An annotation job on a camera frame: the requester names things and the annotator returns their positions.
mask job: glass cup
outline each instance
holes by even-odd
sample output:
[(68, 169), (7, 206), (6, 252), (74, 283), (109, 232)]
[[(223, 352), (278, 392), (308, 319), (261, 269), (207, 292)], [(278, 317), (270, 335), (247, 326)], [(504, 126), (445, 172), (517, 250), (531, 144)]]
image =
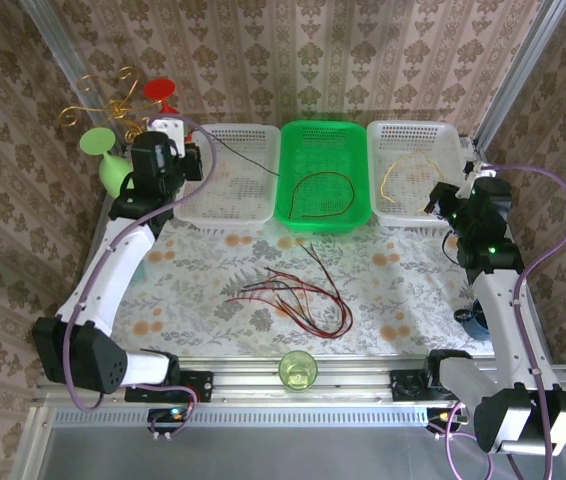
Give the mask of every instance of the glass cup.
[(318, 372), (316, 360), (301, 350), (286, 353), (279, 363), (279, 377), (283, 385), (297, 392), (310, 388)]

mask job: black cable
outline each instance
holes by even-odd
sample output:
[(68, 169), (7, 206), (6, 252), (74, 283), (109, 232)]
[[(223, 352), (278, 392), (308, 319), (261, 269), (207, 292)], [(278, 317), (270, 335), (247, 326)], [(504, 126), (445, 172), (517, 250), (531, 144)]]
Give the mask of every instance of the black cable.
[(447, 241), (448, 237), (450, 236), (450, 234), (452, 233), (452, 230), (450, 230), (449, 232), (447, 232), (445, 234), (445, 236), (443, 237), (443, 243), (441, 244), (441, 250), (443, 250), (443, 255), (445, 255), (447, 257), (447, 259), (452, 262), (454, 265), (459, 265), (459, 262), (457, 262), (456, 260), (454, 260), (452, 257), (450, 257), (447, 252), (445, 251), (445, 242)]
[[(168, 410), (168, 412), (163, 412), (163, 411), (159, 411), (157, 413), (155, 413), (152, 416), (152, 419), (150, 420), (150, 433), (152, 435), (154, 435), (154, 433), (156, 432), (156, 424), (157, 423), (164, 423), (166, 421), (166, 419), (173, 419), (173, 415), (170, 413), (170, 411)], [(183, 425), (181, 424), (180, 426), (174, 427), (174, 428), (167, 428), (167, 427), (161, 427), (164, 428), (165, 430), (167, 430), (167, 432), (163, 432), (163, 433), (169, 433), (170, 435), (175, 434), (176, 432), (178, 432), (181, 428), (183, 428)]]
[(241, 290), (241, 293), (260, 291), (261, 287), (267, 288), (266, 284), (268, 284), (268, 283), (277, 283), (279, 285), (283, 285), (285, 290), (288, 290), (294, 296), (294, 299), (296, 300), (296, 303), (297, 303), (298, 308), (300, 310), (300, 311), (297, 310), (298, 315), (303, 319), (303, 321), (305, 321), (305, 323), (308, 326), (310, 326), (312, 328), (316, 328), (314, 325), (312, 325), (312, 322), (310, 322), (309, 318), (305, 315), (305, 309), (303, 308), (303, 304), (301, 304), (301, 300), (296, 295), (296, 292), (292, 289), (292, 287), (290, 287), (287, 283), (283, 282), (282, 280), (266, 280), (265, 282), (259, 282), (259, 283), (253, 283), (251, 285), (245, 285), (243, 287), (243, 289)]
[(237, 152), (236, 150), (234, 150), (232, 147), (230, 147), (227, 143), (225, 143), (223, 140), (221, 140), (219, 137), (217, 137), (216, 135), (214, 135), (212, 132), (210, 132), (209, 130), (206, 130), (207, 133), (210, 134), (210, 136), (216, 140), (217, 142), (219, 142), (221, 145), (223, 145), (225, 148), (227, 148), (230, 152), (235, 153), (236, 155), (238, 155), (239, 157), (243, 158), (244, 160), (247, 160), (248, 162), (256, 165), (259, 168), (262, 168), (263, 170), (265, 170), (267, 173), (271, 173), (272, 175), (276, 175), (277, 177), (280, 177), (281, 175), (279, 175), (276, 172), (273, 172), (272, 170), (270, 170), (267, 167), (264, 167), (263, 165), (261, 165), (259, 162), (255, 162), (254, 160), (247, 158), (245, 155), (243, 155), (240, 152)]

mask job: floral tablecloth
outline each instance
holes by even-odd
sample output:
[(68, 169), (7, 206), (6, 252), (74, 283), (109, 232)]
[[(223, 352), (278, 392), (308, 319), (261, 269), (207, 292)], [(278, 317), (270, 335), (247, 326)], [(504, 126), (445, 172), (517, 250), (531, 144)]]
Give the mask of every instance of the floral tablecloth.
[[(421, 354), (432, 348), (492, 353), (466, 335), (453, 311), (472, 303), (464, 272), (445, 258), (446, 229), (400, 229), (375, 219), (347, 235), (294, 234), (272, 220), (252, 234), (199, 230), (173, 221), (163, 230), (123, 297), (113, 338), (128, 349), (187, 356)], [(264, 267), (329, 289), (301, 245), (313, 245), (345, 301), (354, 326), (339, 339), (314, 337), (261, 302), (226, 302), (265, 280)], [(455, 239), (446, 248), (455, 254)], [(336, 309), (309, 298), (329, 326)]]

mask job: basket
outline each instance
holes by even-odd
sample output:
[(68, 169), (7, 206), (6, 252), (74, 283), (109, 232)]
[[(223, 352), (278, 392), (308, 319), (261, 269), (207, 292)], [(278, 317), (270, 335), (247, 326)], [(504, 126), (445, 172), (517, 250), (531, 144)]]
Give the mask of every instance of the basket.
[[(203, 125), (237, 152), (277, 172), (281, 132), (269, 125), (217, 123)], [(201, 149), (203, 173), (211, 168), (211, 149), (200, 132), (194, 141)], [(206, 189), (185, 202), (174, 214), (198, 228), (258, 230), (274, 213), (277, 177), (228, 150), (214, 140), (217, 167)], [(186, 182), (183, 195), (196, 190), (200, 182)]]
[(283, 127), (277, 220), (318, 233), (347, 233), (367, 222), (372, 211), (365, 137), (363, 127), (349, 122)]
[[(381, 225), (447, 225), (422, 209), (437, 182), (461, 186), (464, 181), (456, 128), (436, 122), (376, 121), (367, 127), (367, 148), (372, 211)], [(396, 203), (381, 195), (386, 174), (383, 193)]]

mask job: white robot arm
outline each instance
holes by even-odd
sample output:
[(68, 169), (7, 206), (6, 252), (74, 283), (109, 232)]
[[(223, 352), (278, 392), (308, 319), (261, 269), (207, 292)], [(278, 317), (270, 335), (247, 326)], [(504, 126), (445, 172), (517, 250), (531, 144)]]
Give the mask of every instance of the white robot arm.
[[(484, 164), (468, 164), (462, 187), (439, 183), (425, 211), (448, 221), (458, 236), (458, 262), (481, 305), (490, 332), (497, 365), (497, 382), (480, 372), (466, 352), (432, 351), (419, 373), (399, 375), (401, 392), (436, 398), (458, 398), (474, 418), (480, 447), (488, 453), (543, 455), (545, 444), (536, 377), (544, 385), (550, 417), (552, 454), (566, 443), (566, 391), (554, 374), (538, 336), (531, 335), (526, 348), (521, 326), (534, 332), (533, 303), (525, 283), (513, 298), (524, 270), (518, 247), (507, 238), (507, 214), (511, 187), (482, 170)], [(515, 308), (520, 306), (520, 319)], [(537, 367), (530, 364), (530, 353)]]
[[(69, 364), (74, 385), (101, 393), (112, 393), (121, 386), (139, 384), (197, 386), (199, 377), (206, 379), (204, 383), (212, 378), (211, 372), (181, 372), (175, 355), (146, 350), (127, 352), (110, 338), (116, 311), (132, 275), (165, 223), (173, 217), (173, 212), (166, 210), (140, 225), (133, 224), (171, 204), (186, 180), (202, 180), (200, 152), (195, 145), (183, 143), (183, 122), (166, 119), (164, 123), (180, 126), (180, 129), (171, 130), (181, 135), (181, 141), (175, 142), (166, 133), (152, 130), (135, 139), (132, 146), (134, 169), (123, 182), (121, 194), (110, 210), (110, 221), (98, 251), (55, 317), (39, 318), (34, 325), (36, 348), (46, 376), (52, 381), (66, 383), (62, 362), (64, 347), (70, 351)], [(182, 154), (176, 145), (183, 145)], [(121, 234), (125, 235), (124, 238), (112, 248), (112, 240)], [(102, 267), (97, 267), (105, 255), (108, 256), (107, 261)], [(96, 268), (101, 269), (94, 280)], [(90, 281), (94, 283), (88, 289), (89, 294), (82, 304), (78, 304), (81, 292)], [(64, 336), (73, 313), (76, 319), (68, 347), (64, 345)], [(126, 400), (175, 401), (184, 398), (178, 391), (139, 390), (142, 389), (128, 389)]]

